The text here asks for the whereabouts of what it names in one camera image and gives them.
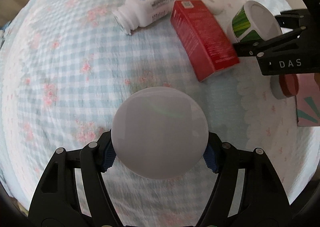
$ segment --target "green and white cup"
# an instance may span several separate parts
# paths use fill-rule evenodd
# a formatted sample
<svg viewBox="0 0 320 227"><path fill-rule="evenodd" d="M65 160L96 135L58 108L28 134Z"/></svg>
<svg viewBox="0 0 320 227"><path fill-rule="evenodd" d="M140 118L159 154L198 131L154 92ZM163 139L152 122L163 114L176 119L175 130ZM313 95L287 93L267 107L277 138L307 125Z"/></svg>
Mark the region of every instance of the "green and white cup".
<svg viewBox="0 0 320 227"><path fill-rule="evenodd" d="M234 16L227 28L231 43L250 40L269 40L282 35L272 13L256 1L247 1Z"/></svg>

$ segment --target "blue and white gingham pattern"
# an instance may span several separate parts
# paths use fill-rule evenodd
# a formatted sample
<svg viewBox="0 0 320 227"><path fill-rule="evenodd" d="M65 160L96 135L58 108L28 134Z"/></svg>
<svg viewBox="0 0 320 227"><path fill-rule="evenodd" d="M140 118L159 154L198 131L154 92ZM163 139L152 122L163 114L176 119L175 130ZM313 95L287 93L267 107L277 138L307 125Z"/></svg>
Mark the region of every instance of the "blue and white gingham pattern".
<svg viewBox="0 0 320 227"><path fill-rule="evenodd" d="M248 147L248 134L252 132L261 136L250 143L250 150L251 145L268 147L271 143L263 126L248 126L249 115L244 107L253 105L257 97L254 89L241 86L236 77L242 75L243 69L254 77L262 77L260 72L251 70L248 62L242 60L234 71L199 83L169 17L138 29L132 36L120 31L111 11L124 1L31 0L6 30L0 51L0 167L8 188L26 208L55 149L79 149L97 140L110 129L120 104L146 87L171 86L190 95L202 107L209 130L238 149ZM223 28L246 0L235 1L234 6L226 3L225 11L217 17ZM289 8L284 0L257 1L273 13ZM249 90L253 92L252 100L244 101L239 93ZM295 109L294 101L279 104L283 111ZM281 120L271 110L265 116L272 121ZM294 119L289 122L294 127ZM284 149L292 148L290 137L283 136ZM292 159L308 153L313 145L310 139L316 136L307 136L302 151L297 149ZM271 158L277 158L271 148L265 150ZM316 155L311 156L309 164ZM281 162L275 167L284 169ZM312 168L307 172L298 164L285 168L294 176L285 186L288 195L303 189L300 177L310 177ZM89 214L79 171L76 177L82 210ZM117 158L104 174L123 224L135 226L196 224L215 179L203 159L174 180L144 179Z"/></svg>

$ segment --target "white circular lid held by gripper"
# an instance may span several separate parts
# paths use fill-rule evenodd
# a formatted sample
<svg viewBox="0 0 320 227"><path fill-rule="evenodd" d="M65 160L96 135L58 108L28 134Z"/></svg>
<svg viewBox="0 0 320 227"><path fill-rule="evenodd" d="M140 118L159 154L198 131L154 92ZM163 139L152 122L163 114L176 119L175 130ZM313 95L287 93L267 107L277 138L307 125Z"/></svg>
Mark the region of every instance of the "white circular lid held by gripper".
<svg viewBox="0 0 320 227"><path fill-rule="evenodd" d="M208 136L200 106L169 87L131 95L116 112L111 129L119 160L150 179L170 179L189 171L203 156Z"/></svg>

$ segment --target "blue gripper pad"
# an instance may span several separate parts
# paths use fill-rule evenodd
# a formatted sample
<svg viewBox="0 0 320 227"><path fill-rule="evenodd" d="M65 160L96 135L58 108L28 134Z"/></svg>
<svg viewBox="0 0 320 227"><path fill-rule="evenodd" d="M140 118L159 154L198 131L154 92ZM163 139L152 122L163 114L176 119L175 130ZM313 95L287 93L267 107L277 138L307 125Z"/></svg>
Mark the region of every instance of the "blue gripper pad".
<svg viewBox="0 0 320 227"><path fill-rule="evenodd" d="M112 143L110 142L110 144L104 150L102 169L106 172L108 168L112 167L115 159L116 159L116 152L113 148Z"/></svg>
<svg viewBox="0 0 320 227"><path fill-rule="evenodd" d="M210 168L214 173L217 173L219 170L219 166L217 163L216 154L209 143L207 145L207 148L205 149L205 152L203 153L203 158L205 163L207 164L207 167Z"/></svg>

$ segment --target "tablecloth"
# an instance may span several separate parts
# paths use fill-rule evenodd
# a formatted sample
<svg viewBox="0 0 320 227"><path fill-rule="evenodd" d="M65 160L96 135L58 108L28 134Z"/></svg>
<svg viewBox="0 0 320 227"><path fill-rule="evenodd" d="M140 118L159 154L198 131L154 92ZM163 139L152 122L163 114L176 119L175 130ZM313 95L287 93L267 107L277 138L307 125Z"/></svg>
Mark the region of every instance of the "tablecloth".
<svg viewBox="0 0 320 227"><path fill-rule="evenodd" d="M247 0L221 0L216 18L225 30ZM285 0L255 0L273 14ZM319 161L318 128L298 128L295 99L272 96L269 77L255 58L199 83L169 17L132 36L123 34L111 11L124 0L31 0L5 31L0 50L1 181L29 208L40 176L58 147L82 148L110 129L120 104L138 90L181 90L203 109L209 130L238 149L263 148L292 202ZM86 205L76 172L82 211ZM116 159L104 174L124 225L194 225L216 175L204 160L185 175L155 181L139 177ZM241 198L241 179L230 214Z"/></svg>

